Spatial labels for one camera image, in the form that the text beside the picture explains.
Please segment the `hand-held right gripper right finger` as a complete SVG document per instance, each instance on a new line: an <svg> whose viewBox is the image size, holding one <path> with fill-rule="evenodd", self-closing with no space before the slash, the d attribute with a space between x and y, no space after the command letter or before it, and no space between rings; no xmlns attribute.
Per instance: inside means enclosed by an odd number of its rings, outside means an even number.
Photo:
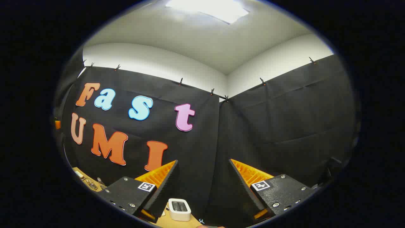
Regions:
<svg viewBox="0 0 405 228"><path fill-rule="evenodd" d="M236 184L238 208L251 222L285 214L302 204L318 182L318 167L302 162L261 161L258 164L229 159Z"/></svg>

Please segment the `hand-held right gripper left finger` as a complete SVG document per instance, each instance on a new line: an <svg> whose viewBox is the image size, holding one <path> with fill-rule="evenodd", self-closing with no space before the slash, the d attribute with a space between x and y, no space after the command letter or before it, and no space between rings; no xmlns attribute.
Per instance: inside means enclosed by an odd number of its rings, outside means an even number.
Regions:
<svg viewBox="0 0 405 228"><path fill-rule="evenodd" d="M178 174L174 160L137 178L121 177L97 195L121 211L156 223L176 189Z"/></svg>

